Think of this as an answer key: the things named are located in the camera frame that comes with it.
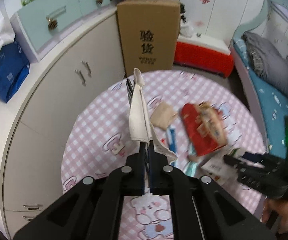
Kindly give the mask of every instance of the floor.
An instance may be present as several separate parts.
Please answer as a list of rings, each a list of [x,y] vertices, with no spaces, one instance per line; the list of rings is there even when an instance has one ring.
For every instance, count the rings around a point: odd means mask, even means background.
[[[241,79],[236,71],[236,69],[233,69],[233,72],[228,78],[223,78],[218,74],[214,74],[211,72],[207,72],[204,70],[196,69],[196,68],[190,68],[190,67],[184,67],[180,65],[174,65],[174,70],[182,70],[187,71],[190,73],[195,73],[201,76],[204,76],[206,78],[209,78],[213,80],[214,82],[220,84],[221,86],[228,89],[231,93],[233,93],[245,106],[247,109],[249,109],[248,101],[246,100],[246,97],[244,95],[243,86],[241,83]]]

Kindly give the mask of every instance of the red package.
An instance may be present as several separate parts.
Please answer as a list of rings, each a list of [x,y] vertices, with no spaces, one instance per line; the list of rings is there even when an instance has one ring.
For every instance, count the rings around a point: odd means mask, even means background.
[[[227,145],[221,115],[209,102],[199,105],[186,104],[180,114],[198,156]]]

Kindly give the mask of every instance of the cardboard box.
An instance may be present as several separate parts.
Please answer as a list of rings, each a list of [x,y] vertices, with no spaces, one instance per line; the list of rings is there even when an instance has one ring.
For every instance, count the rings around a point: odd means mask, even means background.
[[[117,5],[126,75],[171,69],[180,28],[180,3],[128,0]]]

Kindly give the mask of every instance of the checkered tablecloth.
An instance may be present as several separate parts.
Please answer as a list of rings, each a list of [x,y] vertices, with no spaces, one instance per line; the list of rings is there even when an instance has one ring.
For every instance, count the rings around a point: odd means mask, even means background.
[[[249,152],[265,152],[262,136],[246,107],[227,89],[219,84],[188,72],[155,71],[142,74],[143,93],[152,114],[161,100],[180,110],[186,103],[210,101],[225,104],[230,116],[236,121],[241,136],[235,147]],[[77,117],[69,136],[61,167],[63,192],[67,192],[85,176],[95,179],[125,165],[126,157],[138,152],[138,144],[130,140],[128,117],[130,106],[125,80],[100,94]],[[189,140],[185,128],[177,118],[176,130],[177,167],[184,169],[188,163]],[[165,132],[156,129],[159,139]],[[254,213],[261,194],[247,190],[236,181],[223,185],[236,200]],[[119,239],[173,239],[169,199],[146,193],[142,197],[125,197]]]

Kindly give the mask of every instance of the blue bag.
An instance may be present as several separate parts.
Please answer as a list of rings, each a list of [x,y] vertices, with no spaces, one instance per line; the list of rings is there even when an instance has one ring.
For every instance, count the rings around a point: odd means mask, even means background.
[[[7,103],[29,73],[30,63],[16,37],[0,50],[0,100]]]

